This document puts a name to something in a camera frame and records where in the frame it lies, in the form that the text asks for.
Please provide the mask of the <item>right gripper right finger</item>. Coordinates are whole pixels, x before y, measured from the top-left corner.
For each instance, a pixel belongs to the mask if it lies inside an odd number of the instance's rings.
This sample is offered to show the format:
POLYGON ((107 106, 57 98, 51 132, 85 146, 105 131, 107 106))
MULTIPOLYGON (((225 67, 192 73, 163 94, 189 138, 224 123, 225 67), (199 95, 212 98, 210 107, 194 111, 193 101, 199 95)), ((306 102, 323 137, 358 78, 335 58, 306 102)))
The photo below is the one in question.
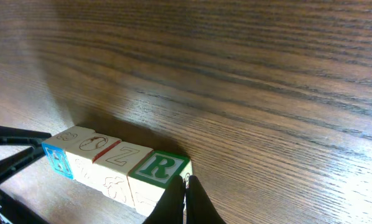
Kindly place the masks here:
POLYGON ((187 224, 226 224, 195 175, 186 189, 187 224))

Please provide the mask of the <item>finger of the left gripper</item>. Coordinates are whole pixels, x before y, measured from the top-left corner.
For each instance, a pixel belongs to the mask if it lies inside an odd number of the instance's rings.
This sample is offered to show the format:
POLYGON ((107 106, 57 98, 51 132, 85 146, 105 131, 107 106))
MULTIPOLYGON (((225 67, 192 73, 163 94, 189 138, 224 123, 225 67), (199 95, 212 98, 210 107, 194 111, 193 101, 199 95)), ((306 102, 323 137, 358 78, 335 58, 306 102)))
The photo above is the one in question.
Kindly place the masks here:
POLYGON ((0 160, 0 184, 45 156, 42 142, 50 133, 0 126, 0 146, 25 146, 21 152, 0 160))

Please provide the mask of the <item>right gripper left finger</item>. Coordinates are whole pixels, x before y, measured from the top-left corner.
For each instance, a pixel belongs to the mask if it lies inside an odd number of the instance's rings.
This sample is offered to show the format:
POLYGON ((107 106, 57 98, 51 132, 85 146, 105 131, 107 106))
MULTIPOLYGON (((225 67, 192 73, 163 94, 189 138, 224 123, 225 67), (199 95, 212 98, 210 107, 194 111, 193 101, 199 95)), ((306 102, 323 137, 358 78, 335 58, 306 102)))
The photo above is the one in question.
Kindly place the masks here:
POLYGON ((183 224, 185 183, 175 176, 143 224, 183 224))

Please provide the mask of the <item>wooden block green R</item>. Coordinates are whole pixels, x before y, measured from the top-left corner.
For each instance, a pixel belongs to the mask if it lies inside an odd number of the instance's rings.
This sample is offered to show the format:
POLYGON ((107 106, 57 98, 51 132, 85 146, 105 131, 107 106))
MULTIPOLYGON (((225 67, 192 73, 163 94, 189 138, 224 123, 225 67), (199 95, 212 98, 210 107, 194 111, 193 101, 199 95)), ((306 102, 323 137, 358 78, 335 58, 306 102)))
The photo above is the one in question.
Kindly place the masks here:
POLYGON ((128 175, 136 211, 149 216, 175 176, 188 183, 193 174, 192 161, 164 151, 154 151, 143 159, 128 175))

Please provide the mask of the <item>wooden block blue B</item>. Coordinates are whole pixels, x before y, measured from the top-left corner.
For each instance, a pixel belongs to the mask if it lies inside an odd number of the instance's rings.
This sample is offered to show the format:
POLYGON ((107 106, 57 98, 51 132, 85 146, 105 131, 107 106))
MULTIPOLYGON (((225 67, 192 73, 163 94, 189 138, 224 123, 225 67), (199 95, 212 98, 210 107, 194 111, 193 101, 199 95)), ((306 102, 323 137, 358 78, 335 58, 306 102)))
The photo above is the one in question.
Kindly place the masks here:
POLYGON ((66 150, 80 140, 95 133, 95 130, 73 126, 42 142, 42 148, 51 168, 58 174, 73 179, 73 172, 67 159, 66 150))

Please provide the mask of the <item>wooden block red Z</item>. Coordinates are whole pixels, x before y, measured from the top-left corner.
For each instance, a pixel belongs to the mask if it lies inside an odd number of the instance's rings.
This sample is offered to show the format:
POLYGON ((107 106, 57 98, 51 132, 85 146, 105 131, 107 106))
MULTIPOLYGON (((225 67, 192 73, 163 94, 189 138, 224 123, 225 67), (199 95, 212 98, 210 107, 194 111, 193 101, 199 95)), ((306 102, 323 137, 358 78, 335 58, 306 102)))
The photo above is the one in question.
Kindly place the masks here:
POLYGON ((103 195, 134 207, 129 173, 151 152, 152 148, 121 142, 99 157, 92 166, 95 186, 103 195))

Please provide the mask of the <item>wooden block baseball red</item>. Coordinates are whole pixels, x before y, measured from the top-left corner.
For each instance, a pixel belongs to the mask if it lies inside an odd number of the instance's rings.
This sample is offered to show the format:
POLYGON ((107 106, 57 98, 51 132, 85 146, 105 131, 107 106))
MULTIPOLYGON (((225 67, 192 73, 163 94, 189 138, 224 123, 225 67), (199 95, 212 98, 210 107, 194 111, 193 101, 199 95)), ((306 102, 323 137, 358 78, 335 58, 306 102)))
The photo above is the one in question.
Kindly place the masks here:
POLYGON ((94 188, 96 186, 95 175, 92 171, 94 162, 119 143, 121 143, 120 138, 92 133, 66 148, 65 153, 73 178, 94 188))

